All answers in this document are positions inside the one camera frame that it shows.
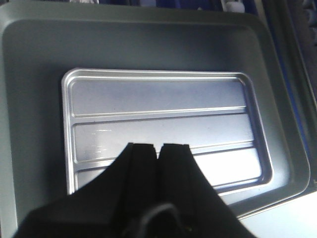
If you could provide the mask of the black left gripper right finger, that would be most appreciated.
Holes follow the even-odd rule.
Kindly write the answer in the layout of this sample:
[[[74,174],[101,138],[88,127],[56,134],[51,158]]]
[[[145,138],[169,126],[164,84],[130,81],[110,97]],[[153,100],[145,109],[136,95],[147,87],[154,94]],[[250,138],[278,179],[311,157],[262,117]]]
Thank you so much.
[[[157,169],[159,200],[177,208],[189,237],[254,237],[210,185],[188,145],[164,144]]]

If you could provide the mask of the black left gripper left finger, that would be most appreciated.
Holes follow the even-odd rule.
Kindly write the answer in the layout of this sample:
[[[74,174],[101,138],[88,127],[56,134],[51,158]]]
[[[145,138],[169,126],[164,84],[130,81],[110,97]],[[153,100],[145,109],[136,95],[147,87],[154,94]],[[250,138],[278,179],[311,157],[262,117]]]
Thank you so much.
[[[129,143],[94,180],[31,211],[16,238],[118,238],[130,220],[156,202],[157,155],[151,144]]]

